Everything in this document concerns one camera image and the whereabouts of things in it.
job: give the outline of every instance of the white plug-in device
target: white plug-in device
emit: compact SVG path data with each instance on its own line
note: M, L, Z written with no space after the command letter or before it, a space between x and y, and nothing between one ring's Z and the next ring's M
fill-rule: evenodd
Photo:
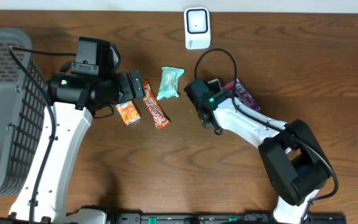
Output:
M192 7L185 11L186 48L205 49L211 44L209 11L205 7Z

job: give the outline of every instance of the wood grain surface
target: wood grain surface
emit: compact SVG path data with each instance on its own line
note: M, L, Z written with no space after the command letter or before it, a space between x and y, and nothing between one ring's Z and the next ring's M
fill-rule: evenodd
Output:
M80 147L67 211L98 204L144 213L273 210L277 203L258 150L226 131L203 129L183 88L204 50L187 50L183 13L0 11L0 27L16 27L33 49L75 52L79 36L117 45L120 71L138 69L158 93L161 67L186 69L178 98L160 100L172 123L156 130L142 119L126 126L115 114L94 120ZM339 192L314 212L343 212L358 223L358 15L211 13L212 47L233 54L239 79L263 114L306 121L339 178ZM50 77L67 57L34 56ZM233 79L227 55L213 52L198 75ZM329 180L320 194L332 190ZM15 197L0 197L6 216Z

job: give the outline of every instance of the snack bar wrapper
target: snack bar wrapper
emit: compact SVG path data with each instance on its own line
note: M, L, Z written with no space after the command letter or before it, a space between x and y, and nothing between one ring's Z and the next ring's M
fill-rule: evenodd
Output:
M143 101L154 118L155 128L161 129L170 124L171 122L169 122L160 105L158 105L148 80L143 82L143 87L145 93Z
M164 97L179 97L178 82L179 77L182 76L184 72L185 70L180 68L162 67L161 84L157 100L161 100Z
M116 105L116 108L126 125L140 119L140 115L137 112L135 105L131 101L120 103Z
M222 89L233 93L233 89L234 89L233 87L234 87L234 81L230 82L229 84L224 86ZM236 97L238 97L238 99L244 105L248 106L249 108L251 108L255 111L258 111L258 112L260 111L259 104L253 99L253 97L249 94L249 92L246 90L246 88L240 82L239 79L237 79L237 81L236 81L236 90L237 90Z

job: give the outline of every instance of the purple snack wrapper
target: purple snack wrapper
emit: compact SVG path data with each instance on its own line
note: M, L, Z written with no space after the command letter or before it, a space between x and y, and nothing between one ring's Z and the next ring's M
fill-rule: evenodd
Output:
M222 90L230 91L231 93L233 93L233 86L234 81L222 87ZM253 109L254 111L260 111L259 104L253 99L253 97L249 94L249 92L246 90L246 88L243 86L239 79L237 79L236 82L236 89L236 97L238 97L241 103Z

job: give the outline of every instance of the cable wire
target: cable wire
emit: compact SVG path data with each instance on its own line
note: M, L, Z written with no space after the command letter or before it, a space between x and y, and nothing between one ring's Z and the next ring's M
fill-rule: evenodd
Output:
M30 50L30 49L24 49L22 47L11 47L13 50L20 50L23 52L30 52L34 54L42 54L42 55L49 55L49 56L76 56L76 53L56 53L56 52L42 52L39 50Z
M13 60L15 61L15 63L19 66L19 68L23 71L24 75L26 76L26 78L32 82L32 84L35 86L36 89L38 89L38 91L40 92L41 98L43 99L45 106L48 110L48 114L50 116L50 122L52 124L52 130L50 132L50 136L49 136L49 143L47 146L47 150L45 151L45 155L44 158L42 159L41 165L40 165L40 169L38 171L37 174L37 178L35 179L35 183L34 183L34 189L32 191L32 195L31 195L31 199L30 199L30 212L29 212L29 223L33 224L34 222L34 210L35 210L35 204L37 203L37 192L38 192L38 187L40 185L40 181L41 181L41 177L42 177L42 173L44 172L45 169L45 165L47 163L48 160L48 156L50 153L50 150L52 148L52 144L53 141L55 140L55 135L56 135L56 121L55 121L55 117L53 115L53 111L50 108L50 106L48 105L48 98L45 94L45 92L43 91L43 89L41 88L41 86L37 83L37 81L34 79L34 77L29 73L29 71L25 68L25 66L21 63L21 61L16 57L15 53L13 52L13 50L21 50L24 52L30 52L30 53L34 53L34 54L43 54L43 55L53 55L53 56L75 56L76 54L73 53L51 53L51 52L41 52L41 51L37 51L37 50L29 50L29 49L23 49L21 47L13 47L10 46L9 47L9 55L11 55L11 57L13 58Z
M258 118L255 118L247 113L245 113L244 111L241 110L240 106L236 104L236 102L234 101L235 99L235 95L236 95L236 91L237 91L237 88L236 88L236 84L237 84L237 64L236 64L236 61L234 60L234 57L227 51L227 50L224 50L224 49L220 49L220 48L215 48L215 49L210 49L210 50L207 50L206 52L204 52L201 57L198 59L197 63L196 63L196 67L195 67L195 71L194 71L194 76L195 76L195 79L197 79L197 68L198 68L198 64L201 62L201 59L208 53L212 52L212 51L222 51L224 53L226 53L230 59L232 60L233 62L233 66L234 66L234 86L233 86L233 96L231 98L232 100L232 103L233 103L233 106L234 108L236 109L236 111L240 112L241 114L243 114L244 116L260 123L260 124L263 124L264 126L266 126L266 128L271 128L275 131L282 131L281 129L275 127L275 126L272 126L269 121L267 122L264 122L264 121L261 121L260 119ZM312 152L314 155L316 155L320 161L324 164L324 166L327 168L329 174L333 177L333 181L334 181L334 190L331 192L331 193L328 193L326 195L322 195L322 196L319 196L319 197L315 197L315 198L311 198L308 200L308 205L307 205L307 208L304 212L304 214L302 215L302 218L301 218L301 222L302 220L305 219L307 213L308 213L308 210L309 210L309 207L311 204L313 204L314 201L317 201L317 200L322 200L322 199L326 199L326 198L329 198L329 197L332 197L333 195L336 194L336 192L338 192L338 188L339 188L339 181L337 179L337 176L335 174L335 171L334 169L328 164L328 162L323 158L321 157L321 155L310 145L308 144L306 141L296 137L296 136L290 136L290 139L300 145L302 145L303 147L306 148L307 151L309 152Z
M111 114L107 114L107 115L100 116L100 117L95 116L95 117L93 117L93 119L108 118L108 117L114 115L114 106L111 103L109 103L109 107L110 107L110 110L111 110Z

